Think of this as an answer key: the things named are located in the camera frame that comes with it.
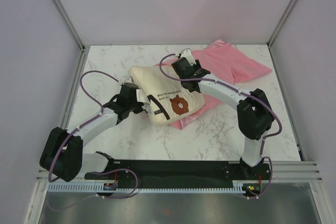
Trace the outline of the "cream pillow with bear print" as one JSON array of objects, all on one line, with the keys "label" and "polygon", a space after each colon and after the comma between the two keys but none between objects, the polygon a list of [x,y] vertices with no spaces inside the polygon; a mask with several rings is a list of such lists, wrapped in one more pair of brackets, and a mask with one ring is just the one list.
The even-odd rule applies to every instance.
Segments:
[{"label": "cream pillow with bear print", "polygon": [[138,86],[138,100],[143,102],[150,121],[155,126],[178,125],[180,120],[196,113],[205,105],[204,96],[189,92],[181,83],[166,77],[161,71],[177,78],[169,65],[132,66],[129,75]]}]

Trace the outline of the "pink satin pillowcase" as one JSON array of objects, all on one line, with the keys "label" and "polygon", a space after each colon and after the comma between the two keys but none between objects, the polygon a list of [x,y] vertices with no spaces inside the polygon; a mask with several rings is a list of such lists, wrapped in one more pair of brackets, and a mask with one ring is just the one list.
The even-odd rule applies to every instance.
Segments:
[{"label": "pink satin pillowcase", "polygon": [[[248,58],[230,43],[216,40],[203,50],[192,50],[194,59],[198,59],[202,68],[230,84],[248,82],[272,72],[270,68]],[[206,111],[221,104],[221,101],[203,95],[205,105],[195,113],[172,122],[170,126],[183,130]]]}]

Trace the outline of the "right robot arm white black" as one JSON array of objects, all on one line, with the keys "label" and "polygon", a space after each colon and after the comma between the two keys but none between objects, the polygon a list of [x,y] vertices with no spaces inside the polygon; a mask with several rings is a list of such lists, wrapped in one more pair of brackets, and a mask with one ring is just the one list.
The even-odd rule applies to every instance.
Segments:
[{"label": "right robot arm white black", "polygon": [[203,69],[198,60],[190,63],[185,57],[179,57],[172,67],[189,92],[210,95],[237,112],[238,127],[245,136],[240,173],[246,179],[258,175],[265,138],[270,137],[268,131],[273,121],[279,120],[263,90],[248,92],[233,86]]}]

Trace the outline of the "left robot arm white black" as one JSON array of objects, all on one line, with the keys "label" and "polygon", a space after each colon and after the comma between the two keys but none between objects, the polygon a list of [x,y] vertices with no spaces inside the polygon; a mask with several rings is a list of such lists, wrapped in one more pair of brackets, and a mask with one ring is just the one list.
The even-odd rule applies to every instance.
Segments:
[{"label": "left robot arm white black", "polygon": [[83,167],[83,148],[95,137],[125,120],[132,112],[143,111],[138,101],[140,89],[133,83],[121,85],[120,93],[101,107],[92,118],[69,129],[51,130],[39,164],[48,171],[48,181],[73,180]]}]

